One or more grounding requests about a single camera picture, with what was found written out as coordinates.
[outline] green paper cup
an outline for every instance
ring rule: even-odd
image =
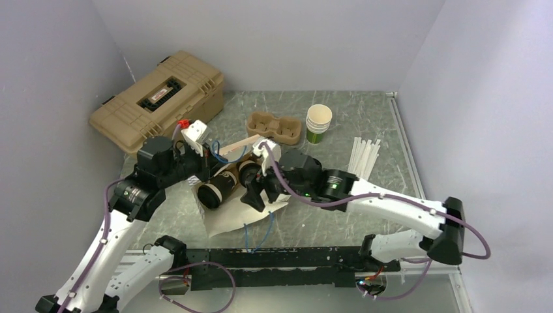
[[[311,130],[307,130],[307,141],[310,142],[310,143],[320,143],[321,140],[323,140],[323,137],[325,136],[325,133],[321,133],[321,134],[315,134],[314,132],[312,132]]]
[[[305,125],[307,126],[306,139],[310,143],[320,143],[325,132],[330,127],[332,111],[323,104],[315,104],[307,110]]]

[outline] toolbox handle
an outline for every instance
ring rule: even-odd
[[[169,99],[171,99],[172,96],[174,96],[179,90],[183,88],[183,86],[179,82],[177,82],[177,80],[174,78],[171,78],[170,80],[168,80],[166,86],[169,88],[172,88],[172,90],[169,91],[167,95],[164,95],[161,99],[159,99],[155,103],[152,103],[149,98],[143,99],[142,101],[140,101],[139,105],[142,108],[145,108],[154,112],[163,103],[167,102]]]

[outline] gray marble pattern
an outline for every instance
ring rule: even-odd
[[[294,148],[317,158],[325,168],[347,170],[353,137],[381,139],[379,157],[369,181],[414,196],[413,183],[402,151],[393,114],[381,92],[283,91],[227,92],[225,107],[208,126],[222,146],[246,138],[245,121],[254,111],[271,112],[277,117],[296,117],[304,123],[302,140]],[[330,129],[323,141],[312,145],[305,140],[305,116],[312,104],[325,104],[333,111]],[[284,153],[292,147],[282,146]],[[121,175],[132,171],[134,160],[127,158]],[[189,248],[243,248],[244,229],[208,238],[202,217],[187,182],[166,190],[167,200],[131,248],[142,248],[162,235],[171,235]],[[257,245],[267,228],[265,218],[248,227],[250,247]],[[377,216],[325,211],[292,199],[275,213],[275,223],[263,247],[360,245],[371,233],[388,234],[404,226]]]

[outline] red wire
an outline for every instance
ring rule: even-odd
[[[366,277],[365,279],[366,279],[366,280],[375,280],[376,277],[378,277],[378,275],[380,275],[380,273],[382,273],[383,270],[384,270],[384,266],[381,266],[381,267],[378,269],[378,272],[376,272],[375,275]]]
[[[190,268],[189,268],[189,267],[187,267],[187,269],[185,269],[185,272],[183,273],[183,280],[184,280],[184,282],[185,282],[186,285],[188,285],[188,282],[187,282],[187,280],[184,279],[184,278],[186,278],[186,276],[188,275],[188,272],[190,272]]]

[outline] cable connector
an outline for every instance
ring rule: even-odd
[[[185,141],[191,146],[201,157],[203,157],[203,143],[206,141],[207,136],[211,130],[207,128],[207,125],[200,120],[196,120],[189,126],[183,127],[181,129],[181,134],[183,135]]]
[[[177,122],[177,124],[181,125],[181,129],[186,129],[190,126],[190,120],[189,119],[182,119]]]
[[[273,157],[275,158],[275,162],[278,162],[280,160],[280,146],[265,137],[259,137],[256,142],[254,143],[252,153],[256,156],[263,157],[263,162],[261,164],[261,169],[263,172],[263,176],[266,176],[267,169],[271,167],[271,160],[269,159],[269,152],[267,152],[267,148],[261,147],[261,144],[266,144],[269,149],[273,152]]]

